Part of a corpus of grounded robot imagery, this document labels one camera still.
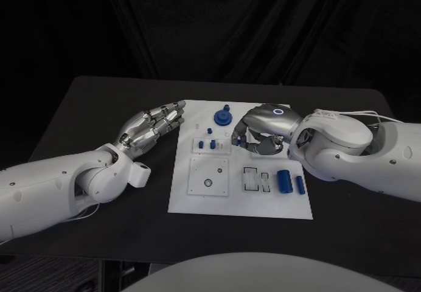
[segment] robotic hand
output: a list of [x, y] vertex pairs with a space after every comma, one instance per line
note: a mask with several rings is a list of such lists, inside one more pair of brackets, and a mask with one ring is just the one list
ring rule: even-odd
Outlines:
[[127, 183], [145, 187], [151, 168], [133, 160], [182, 123], [185, 101], [138, 113], [113, 144], [2, 170], [0, 242], [32, 234], [113, 201]]
[[[282, 105], [251, 109], [236, 126], [233, 145], [262, 155], [282, 152], [319, 179], [345, 179], [370, 190], [421, 201], [421, 124], [380, 122], [367, 126], [348, 115], [321, 109], [305, 118]], [[247, 142], [247, 130], [262, 143]]]

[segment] white board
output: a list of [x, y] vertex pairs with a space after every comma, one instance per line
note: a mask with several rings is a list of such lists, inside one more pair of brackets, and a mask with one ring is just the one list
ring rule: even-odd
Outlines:
[[[225, 104], [231, 107], [233, 123], [223, 127], [217, 125], [214, 115]], [[187, 100], [169, 213], [313, 219], [308, 188], [306, 194], [300, 195], [296, 183], [296, 177], [302, 176], [306, 187], [303, 167], [298, 161], [287, 159], [289, 145], [285, 144], [285, 151], [275, 156], [260, 156], [237, 146], [231, 146], [231, 151], [227, 151], [227, 140], [231, 140], [237, 123], [246, 113], [260, 105], [262, 103]], [[208, 134], [208, 128], [213, 129], [213, 134]], [[211, 140], [224, 145], [224, 151], [215, 148], [213, 152], [208, 145]], [[207, 142], [204, 150], [198, 147], [198, 141]], [[215, 173], [223, 161], [228, 165], [221, 173]], [[244, 167], [257, 168], [259, 176], [269, 173], [269, 193], [262, 189], [259, 192], [244, 191]], [[295, 192], [287, 194], [279, 191], [277, 184], [277, 172], [283, 169], [290, 170], [295, 188]], [[205, 186], [207, 179], [213, 180], [211, 187]]]

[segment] hole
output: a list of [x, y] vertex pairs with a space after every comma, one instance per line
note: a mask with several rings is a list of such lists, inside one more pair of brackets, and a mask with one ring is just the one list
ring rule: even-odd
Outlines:
[[205, 185], [207, 185], [208, 187], [213, 185], [213, 180], [211, 180], [210, 178], [205, 180]]

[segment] white round object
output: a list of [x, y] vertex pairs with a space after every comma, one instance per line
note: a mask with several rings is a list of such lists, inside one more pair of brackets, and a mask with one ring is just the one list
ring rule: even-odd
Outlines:
[[165, 268], [125, 292], [397, 292], [393, 286], [335, 265], [283, 254], [217, 254]]

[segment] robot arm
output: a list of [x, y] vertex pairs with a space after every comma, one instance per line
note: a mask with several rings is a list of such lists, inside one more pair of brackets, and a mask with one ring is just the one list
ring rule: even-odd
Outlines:
[[[256, 139], [263, 137], [260, 144], [247, 142], [249, 128]], [[345, 179], [375, 192], [421, 201], [420, 124], [383, 122], [370, 128], [332, 111], [318, 109], [303, 119], [285, 106], [262, 105], [240, 121], [233, 144], [273, 155], [282, 151], [283, 141], [290, 144], [289, 158], [319, 179]]]
[[[127, 183], [145, 187], [151, 168], [133, 160], [182, 123], [185, 101], [140, 112], [114, 144], [35, 161], [0, 172], [0, 242], [32, 234], [114, 200]], [[76, 195], [77, 188], [83, 194]]]

